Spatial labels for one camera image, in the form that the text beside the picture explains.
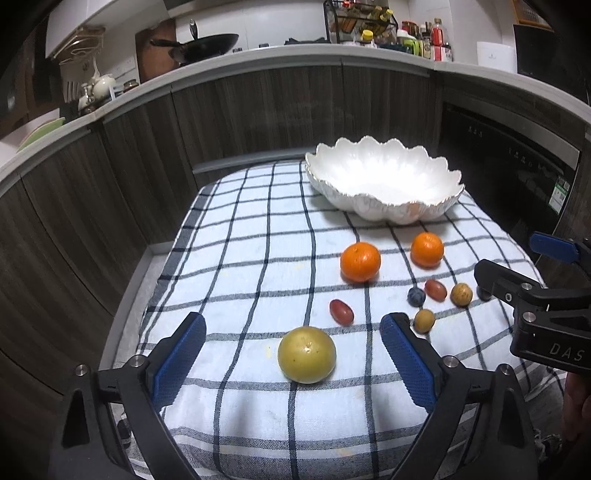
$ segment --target sticker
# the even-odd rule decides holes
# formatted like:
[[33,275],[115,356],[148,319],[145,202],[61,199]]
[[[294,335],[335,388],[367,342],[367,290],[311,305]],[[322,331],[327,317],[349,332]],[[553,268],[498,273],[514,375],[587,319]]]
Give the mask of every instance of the sticker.
[[564,178],[558,177],[558,180],[556,180],[556,183],[554,184],[554,191],[552,192],[550,201],[548,201],[548,205],[550,205],[552,210],[556,213],[560,213],[562,210],[569,188],[569,183],[565,181]]

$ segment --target checkered tablecloth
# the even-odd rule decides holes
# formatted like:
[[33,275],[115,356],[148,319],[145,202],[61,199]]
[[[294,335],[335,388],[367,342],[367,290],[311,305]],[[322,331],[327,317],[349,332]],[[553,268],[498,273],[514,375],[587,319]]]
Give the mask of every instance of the checkered tablecloth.
[[[409,260],[413,237],[425,230],[445,243],[434,271]],[[340,276],[340,253],[356,241],[382,253],[379,277],[370,284],[353,286]],[[390,473],[426,412],[411,401],[381,342],[379,322],[389,312],[414,317],[408,289],[429,278],[448,291],[459,282],[475,290],[472,272],[481,258],[540,281],[523,250],[467,193],[438,220],[397,227],[333,208],[311,188],[299,161],[249,168],[204,187],[140,332],[138,352],[148,354],[189,312],[206,319],[207,341],[176,401],[161,412],[166,425],[202,478],[342,480]],[[331,318],[333,299],[353,309],[353,326]],[[560,372],[509,353],[512,312],[499,300],[475,296],[468,309],[458,309],[449,298],[427,298],[425,308],[436,314],[427,338],[441,356],[456,355],[472,368],[509,363],[529,396],[561,387]],[[289,382],[277,363],[281,338],[301,325],[323,329],[336,345],[336,368],[319,384]],[[473,414],[467,408],[463,420]],[[462,424],[454,443],[466,435]],[[137,473],[149,477],[135,444],[129,455]]]

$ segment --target blueberry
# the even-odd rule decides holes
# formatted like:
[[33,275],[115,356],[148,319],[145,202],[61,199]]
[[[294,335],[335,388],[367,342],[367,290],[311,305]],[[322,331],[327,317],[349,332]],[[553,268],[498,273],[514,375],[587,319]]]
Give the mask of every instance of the blueberry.
[[478,298],[481,299],[482,301],[489,301],[492,297],[492,295],[490,293],[488,293],[486,290],[483,290],[482,288],[480,288],[480,285],[478,285],[476,287],[476,295],[478,295]]
[[407,301],[413,307],[422,307],[425,303],[425,292],[421,288],[413,287],[408,291]]

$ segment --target orange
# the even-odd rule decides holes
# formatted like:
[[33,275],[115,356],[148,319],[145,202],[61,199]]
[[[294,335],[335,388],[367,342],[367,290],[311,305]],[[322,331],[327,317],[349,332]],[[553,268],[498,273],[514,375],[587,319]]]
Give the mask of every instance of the orange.
[[418,234],[410,247],[410,259],[423,268],[433,268],[439,265],[443,258],[443,242],[431,232]]
[[354,282],[371,280],[378,273],[381,264],[379,250],[366,242],[357,242],[340,255],[341,273]]

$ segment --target yellow-green fruit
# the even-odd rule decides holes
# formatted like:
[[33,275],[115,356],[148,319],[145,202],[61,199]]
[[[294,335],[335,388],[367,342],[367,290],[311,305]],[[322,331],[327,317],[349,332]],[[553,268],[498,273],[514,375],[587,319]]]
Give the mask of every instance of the yellow-green fruit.
[[425,335],[435,325],[435,314],[431,310],[422,309],[414,316],[414,329]]
[[279,344],[277,360],[283,374],[299,383],[316,383],[333,371],[336,348],[332,338],[316,327],[298,327]]
[[465,283],[459,283],[452,288],[449,297],[455,306],[467,307],[472,301],[472,289]]

